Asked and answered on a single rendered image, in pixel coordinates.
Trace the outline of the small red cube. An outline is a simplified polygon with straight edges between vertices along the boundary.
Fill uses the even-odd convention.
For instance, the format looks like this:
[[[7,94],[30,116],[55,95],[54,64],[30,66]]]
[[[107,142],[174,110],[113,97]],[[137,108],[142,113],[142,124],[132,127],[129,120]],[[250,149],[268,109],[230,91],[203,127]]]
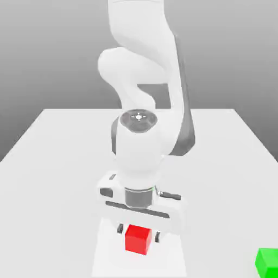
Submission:
[[[151,243],[152,230],[141,226],[129,225],[125,233],[125,249],[146,255]]]

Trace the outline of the small green cube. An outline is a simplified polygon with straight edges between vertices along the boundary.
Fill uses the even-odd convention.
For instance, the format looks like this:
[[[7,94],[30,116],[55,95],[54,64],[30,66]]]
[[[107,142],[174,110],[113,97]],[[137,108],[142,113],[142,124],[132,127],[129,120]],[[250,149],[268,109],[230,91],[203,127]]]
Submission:
[[[259,248],[255,266],[260,278],[278,278],[278,249]]]

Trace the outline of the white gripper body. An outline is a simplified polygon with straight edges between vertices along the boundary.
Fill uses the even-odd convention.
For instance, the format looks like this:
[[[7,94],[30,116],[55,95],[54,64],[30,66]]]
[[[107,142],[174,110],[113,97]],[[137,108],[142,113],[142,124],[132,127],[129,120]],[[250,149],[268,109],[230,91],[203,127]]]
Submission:
[[[99,214],[117,223],[126,223],[180,235],[185,229],[185,203],[157,197],[146,209],[129,208],[113,198],[99,198]]]

